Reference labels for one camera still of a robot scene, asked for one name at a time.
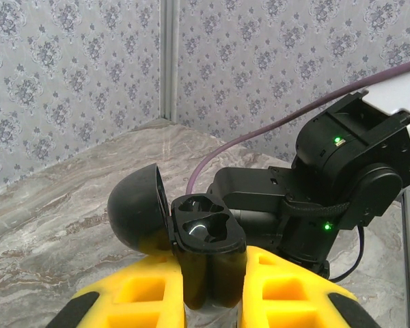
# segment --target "patterned wallpaper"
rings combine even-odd
[[[226,140],[410,60],[410,0],[180,0],[176,121]],[[308,117],[245,145],[291,161]]]
[[[159,116],[159,8],[0,1],[0,186]]]

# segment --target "marble surface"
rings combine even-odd
[[[158,163],[169,201],[182,195],[194,167],[222,141],[157,120],[0,190],[0,327],[45,327],[80,288],[141,258],[113,235],[107,198],[131,172]],[[212,161],[195,190],[205,192],[225,166],[267,167],[280,160],[233,147]],[[331,250],[335,276],[358,252],[343,232]],[[400,208],[393,204],[366,229],[366,252],[342,286],[354,292],[382,328],[405,327]],[[220,316],[188,312],[189,327],[232,327]]]

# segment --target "black cable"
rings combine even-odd
[[[281,212],[292,217],[337,217],[348,210],[349,203],[336,204],[326,207],[300,207],[283,201]]]
[[[338,277],[332,278],[329,281],[338,283],[341,282],[344,278],[348,277],[354,270],[358,267],[358,264],[360,264],[361,258],[363,258],[363,252],[364,252],[364,228],[363,226],[359,225],[357,227],[358,229],[358,236],[360,238],[360,251],[358,253],[357,260],[355,261],[354,265],[345,273],[342,275],[339,275]]]

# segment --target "gripper jaw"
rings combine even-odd
[[[176,258],[147,256],[80,290],[47,327],[185,328],[182,295]],[[249,246],[238,327],[378,328],[356,300],[315,273]]]

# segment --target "gray wall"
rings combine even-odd
[[[0,186],[159,117],[159,6],[0,1]]]
[[[226,140],[410,60],[410,0],[180,0],[177,122]],[[307,117],[246,143],[291,161]]]

